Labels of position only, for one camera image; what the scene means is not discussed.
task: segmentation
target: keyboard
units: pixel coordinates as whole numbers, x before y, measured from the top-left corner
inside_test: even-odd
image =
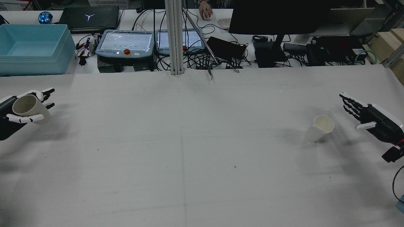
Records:
[[[224,29],[229,29],[231,18],[219,19],[219,25]]]

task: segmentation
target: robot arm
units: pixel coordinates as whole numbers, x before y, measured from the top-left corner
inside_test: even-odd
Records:
[[[49,99],[50,94],[54,92],[53,88],[48,88],[43,91],[30,90],[21,95],[11,95],[0,100],[0,141],[5,140],[14,134],[16,131],[24,127],[29,122],[35,122],[44,119],[42,114],[36,114],[28,117],[17,116],[13,113],[12,107],[14,102],[27,94],[35,95],[41,102]],[[47,109],[54,106],[54,103],[45,104]]]
[[[365,129],[378,140],[394,145],[382,155],[385,161],[395,162],[404,156],[404,130],[400,120],[376,104],[364,103],[345,92],[339,96],[345,111],[360,122],[356,130]]]

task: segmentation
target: white table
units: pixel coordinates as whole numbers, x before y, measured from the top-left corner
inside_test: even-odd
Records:
[[[0,141],[0,225],[401,227],[404,159],[340,92],[404,119],[381,65],[0,78],[0,97],[54,87],[52,120]],[[335,129],[303,135],[317,115]],[[403,175],[396,181],[404,193]]]
[[[214,14],[211,19],[211,21],[203,21],[200,18],[198,9],[189,9],[189,11],[195,15],[198,15],[198,21],[196,16],[190,15],[191,18],[194,20],[195,23],[197,23],[198,26],[203,27],[204,25],[207,24],[214,24],[218,27],[220,27],[218,20],[221,18],[231,18],[232,9],[214,9]],[[62,11],[50,11],[51,14],[53,15],[53,20],[52,22],[57,22],[60,19],[60,16],[62,14]],[[19,23],[19,24],[39,24],[38,22],[38,15],[40,11],[2,11],[1,14],[6,20],[8,20],[10,23]],[[161,20],[163,18],[164,13],[156,13],[156,29],[160,28]],[[137,18],[139,14],[136,13],[136,10],[125,10],[122,21],[118,27],[120,30],[131,30],[133,23],[135,19]],[[152,11],[147,11],[144,14],[142,14],[137,21],[138,24],[140,24],[144,29],[147,31],[153,31],[153,12]],[[192,28],[192,25],[190,22],[187,22],[187,27]],[[167,29],[167,24],[166,24],[166,18],[164,18],[164,21],[162,23],[162,29]],[[204,33],[210,33],[213,31],[212,27],[207,27],[203,29]],[[89,34],[73,34],[73,40],[74,42],[78,42],[81,38],[84,36],[89,35]],[[223,40],[228,40],[228,41],[235,41],[235,39],[229,34],[227,31],[221,30],[219,28],[215,28],[215,31],[211,34],[205,35],[206,38],[214,36],[216,38],[220,38]],[[252,35],[238,35],[234,34],[234,36],[238,39],[239,43],[248,43],[249,46],[247,47],[248,51],[248,60],[253,61],[255,60],[255,55],[254,55],[254,46],[252,45]],[[294,44],[300,44],[295,41],[296,35],[291,35],[291,43]],[[295,60],[290,60],[292,66],[299,66],[298,62]],[[251,66],[247,63],[242,63],[242,66],[246,68],[258,68],[257,64],[252,64]],[[225,64],[221,65],[218,67],[220,68],[225,68]],[[124,67],[125,72],[134,72],[133,67],[125,66]],[[99,73],[98,68],[97,68],[97,58],[96,56],[93,56],[89,59],[87,59],[87,64],[85,66],[80,66],[77,65],[76,74],[87,74],[87,73]]]

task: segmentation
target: laptop logo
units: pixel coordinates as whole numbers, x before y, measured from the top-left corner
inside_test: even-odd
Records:
[[[95,14],[90,15],[90,16],[88,16],[87,14],[85,14],[85,15],[88,17],[88,19],[87,19],[87,22],[88,22],[90,20],[90,17],[94,16]]]

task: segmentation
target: light blue storage box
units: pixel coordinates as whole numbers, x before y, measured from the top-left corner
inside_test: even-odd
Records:
[[[0,26],[0,75],[64,74],[76,46],[67,25]]]

